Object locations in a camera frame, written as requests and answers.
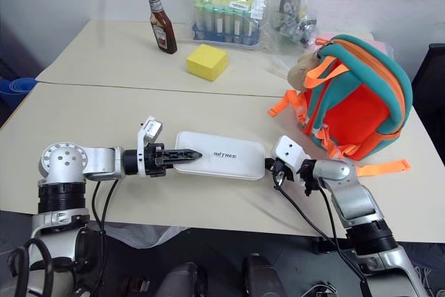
floor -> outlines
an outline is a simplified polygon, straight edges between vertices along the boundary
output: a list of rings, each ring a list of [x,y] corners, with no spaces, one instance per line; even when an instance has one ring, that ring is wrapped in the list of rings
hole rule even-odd
[[[7,254],[29,238],[31,216],[0,211],[0,284],[9,277]],[[247,255],[257,252],[277,270],[288,296],[301,296],[313,284],[331,282],[339,296],[360,296],[357,278],[336,253],[315,255],[314,240],[302,236],[189,229],[166,243],[147,250],[136,250],[109,239],[110,256],[101,296],[118,296],[126,275],[145,276],[150,281],[146,294],[153,296],[162,279],[176,265],[194,261],[209,275],[209,296],[243,296],[242,264]],[[87,282],[94,282],[93,272]],[[445,271],[428,276],[435,292],[445,288]]]

zipper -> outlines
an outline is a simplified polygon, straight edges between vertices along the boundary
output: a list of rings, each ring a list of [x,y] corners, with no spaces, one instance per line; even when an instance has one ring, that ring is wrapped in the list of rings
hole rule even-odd
[[[320,51],[322,48],[324,48],[328,45],[334,44],[334,43],[340,44],[343,48],[348,50],[352,55],[354,55],[355,57],[360,59],[361,62],[363,62],[364,64],[371,67],[380,78],[382,78],[389,84],[389,86],[394,91],[394,94],[397,97],[397,100],[400,104],[400,109],[402,111],[402,117],[404,119],[405,118],[405,97],[403,96],[403,91],[402,91],[402,88],[401,88],[397,78],[392,74],[392,72],[389,71],[376,57],[372,56],[370,53],[368,53],[366,50],[364,50],[360,46],[356,45],[355,43],[352,43],[349,41],[340,40],[340,39],[329,40],[326,43],[323,43],[323,46],[318,51]],[[401,125],[403,124],[403,119],[401,120],[400,124],[397,126],[397,131],[400,129]]]

table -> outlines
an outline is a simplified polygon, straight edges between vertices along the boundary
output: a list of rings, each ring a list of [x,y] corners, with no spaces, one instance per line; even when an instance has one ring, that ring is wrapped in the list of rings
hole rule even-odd
[[[0,209],[37,211],[38,159],[49,144],[136,147],[140,123],[153,115],[164,123],[159,141],[167,148],[181,130],[257,141],[269,152],[282,134],[312,157],[325,158],[296,127],[288,108],[276,118],[266,111],[279,98],[171,92],[39,83],[0,130]],[[416,112],[400,138],[363,163],[407,159],[407,172],[363,177],[399,241],[445,242],[445,168]],[[109,189],[99,192],[99,207]],[[94,184],[88,182],[90,201]],[[329,220],[321,196],[310,198],[295,184],[286,190],[326,232]],[[314,236],[314,231],[272,188],[270,175],[257,182],[180,175],[126,177],[109,207],[107,220]]]
[[[148,22],[90,21],[37,80],[266,97],[291,89],[272,73],[270,54],[252,50],[227,48],[229,65],[214,82],[189,74],[186,57],[199,44],[180,42],[184,29],[175,24],[178,51],[169,55],[159,52]]]

unitree logo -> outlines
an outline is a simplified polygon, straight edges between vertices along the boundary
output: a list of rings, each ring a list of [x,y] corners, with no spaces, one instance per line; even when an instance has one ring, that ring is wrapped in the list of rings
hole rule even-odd
[[[220,156],[221,158],[236,158],[236,154],[229,154],[223,152],[214,152],[214,156]]]

yellow sponge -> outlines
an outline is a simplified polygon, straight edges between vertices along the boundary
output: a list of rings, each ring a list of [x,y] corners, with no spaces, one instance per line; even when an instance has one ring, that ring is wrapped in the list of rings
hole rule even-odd
[[[201,78],[214,81],[229,63],[227,52],[200,45],[187,57],[187,71]]]

